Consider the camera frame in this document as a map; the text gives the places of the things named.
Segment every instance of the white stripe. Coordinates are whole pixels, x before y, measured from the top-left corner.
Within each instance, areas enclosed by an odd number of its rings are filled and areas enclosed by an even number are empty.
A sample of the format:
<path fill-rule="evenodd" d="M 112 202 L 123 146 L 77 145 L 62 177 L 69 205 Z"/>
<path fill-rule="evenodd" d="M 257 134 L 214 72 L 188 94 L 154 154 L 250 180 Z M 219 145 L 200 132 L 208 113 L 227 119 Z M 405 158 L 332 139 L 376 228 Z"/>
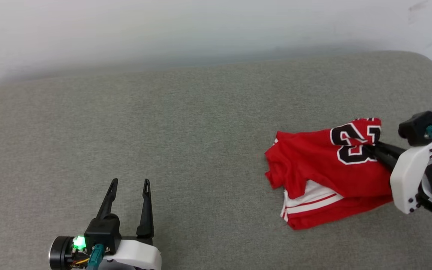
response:
<path fill-rule="evenodd" d="M 285 196 L 284 202 L 283 202 L 283 209 L 281 209 L 281 214 L 279 216 L 283 217 L 284 213 L 286 213 L 286 196 Z"/>
<path fill-rule="evenodd" d="M 321 200 L 333 194 L 337 193 L 331 188 L 322 186 L 315 181 L 307 180 L 304 194 L 298 198 L 290 199 L 288 196 L 288 192 L 286 190 L 284 191 L 284 204 L 287 207 L 295 207 L 303 203 Z"/>
<path fill-rule="evenodd" d="M 310 211 L 310 210 L 315 210 L 315 209 L 330 205 L 332 203 L 335 203 L 335 202 L 341 200 L 342 198 L 343 198 L 343 196 L 336 194 L 336 195 L 332 196 L 331 198 L 327 198 L 326 200 L 322 200 L 322 201 L 307 204 L 307 205 L 301 205 L 301 206 L 288 208 L 288 209 L 286 209 L 286 213 L 287 214 L 296 214 L 296 213 L 306 212 L 306 211 Z"/>

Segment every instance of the gray couch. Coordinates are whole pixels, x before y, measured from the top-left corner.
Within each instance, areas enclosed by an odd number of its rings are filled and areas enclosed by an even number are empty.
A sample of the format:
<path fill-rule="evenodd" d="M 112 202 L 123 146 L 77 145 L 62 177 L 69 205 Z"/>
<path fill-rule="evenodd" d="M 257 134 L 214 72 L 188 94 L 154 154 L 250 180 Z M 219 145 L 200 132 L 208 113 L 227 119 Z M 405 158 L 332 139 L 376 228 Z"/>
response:
<path fill-rule="evenodd" d="M 0 270 L 48 269 L 82 234 L 110 180 L 135 234 L 151 180 L 163 269 L 428 269 L 432 214 L 391 203 L 313 229 L 279 217 L 264 152 L 277 130 L 432 110 L 432 62 L 408 52 L 53 78 L 0 87 Z"/>

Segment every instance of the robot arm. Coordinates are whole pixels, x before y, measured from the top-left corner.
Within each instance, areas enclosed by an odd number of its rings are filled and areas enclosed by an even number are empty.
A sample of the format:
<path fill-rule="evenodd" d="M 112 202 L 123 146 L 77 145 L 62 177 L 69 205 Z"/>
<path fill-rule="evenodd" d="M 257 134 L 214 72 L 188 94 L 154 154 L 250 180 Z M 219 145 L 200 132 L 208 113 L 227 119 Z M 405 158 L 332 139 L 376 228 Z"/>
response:
<path fill-rule="evenodd" d="M 377 159 L 392 170 L 390 184 L 396 207 L 410 214 L 423 206 L 432 212 L 432 112 L 413 115 L 399 125 L 399 134 L 406 138 L 412 148 L 396 153 L 394 160 L 387 162 L 388 152 L 377 149 L 387 145 L 376 145 L 372 150 Z"/>
<path fill-rule="evenodd" d="M 55 239 L 48 255 L 51 269 L 161 269 L 161 253 L 152 246 L 154 227 L 149 180 L 144 181 L 144 201 L 136 236 L 121 236 L 120 220 L 111 213 L 117 187 L 118 179 L 113 179 L 84 236 L 58 236 Z"/>

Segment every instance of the red jersey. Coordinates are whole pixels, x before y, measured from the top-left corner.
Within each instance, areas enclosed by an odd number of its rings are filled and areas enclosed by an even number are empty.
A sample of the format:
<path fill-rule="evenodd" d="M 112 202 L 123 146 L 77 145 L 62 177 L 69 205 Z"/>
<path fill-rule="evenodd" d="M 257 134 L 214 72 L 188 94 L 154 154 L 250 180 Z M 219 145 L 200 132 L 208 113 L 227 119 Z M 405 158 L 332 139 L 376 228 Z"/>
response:
<path fill-rule="evenodd" d="M 286 189 L 281 216 L 302 229 L 391 201 L 391 173 L 362 147 L 380 134 L 378 118 L 316 132 L 278 132 L 266 152 L 266 176 L 272 188 Z"/>

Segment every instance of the cable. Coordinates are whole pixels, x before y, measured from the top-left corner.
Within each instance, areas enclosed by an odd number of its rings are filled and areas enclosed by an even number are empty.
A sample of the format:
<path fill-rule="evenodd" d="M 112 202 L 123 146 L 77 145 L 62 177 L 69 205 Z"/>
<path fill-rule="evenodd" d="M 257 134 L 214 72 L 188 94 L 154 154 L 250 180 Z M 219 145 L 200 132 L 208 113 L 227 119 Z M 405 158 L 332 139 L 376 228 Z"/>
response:
<path fill-rule="evenodd" d="M 82 260 L 82 261 L 77 261 L 77 262 L 73 263 L 72 265 L 82 264 L 82 263 L 85 263 L 85 262 L 87 262 L 87 261 L 89 261 L 89 258 L 84 259 L 84 260 Z"/>
<path fill-rule="evenodd" d="M 98 270 L 99 264 L 103 260 L 103 256 L 106 248 L 102 244 L 96 244 L 93 251 L 91 252 L 91 257 L 89 257 L 89 262 L 86 267 L 87 270 Z"/>
<path fill-rule="evenodd" d="M 90 256 L 88 253 L 86 253 L 86 252 L 84 252 L 84 251 L 82 251 L 82 250 L 78 250 L 80 253 L 83 253 L 84 255 L 86 255 L 86 256 Z"/>

